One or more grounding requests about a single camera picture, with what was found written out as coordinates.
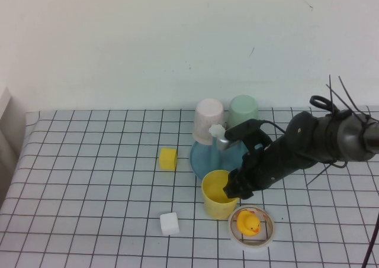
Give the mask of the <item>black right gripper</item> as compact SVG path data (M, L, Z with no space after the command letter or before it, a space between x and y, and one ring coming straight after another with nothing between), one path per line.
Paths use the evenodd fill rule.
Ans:
M228 198L249 199L254 191L269 188L299 169L308 167L308 158L292 151L284 136L266 149L260 148L242 157L242 165L227 176L223 190Z

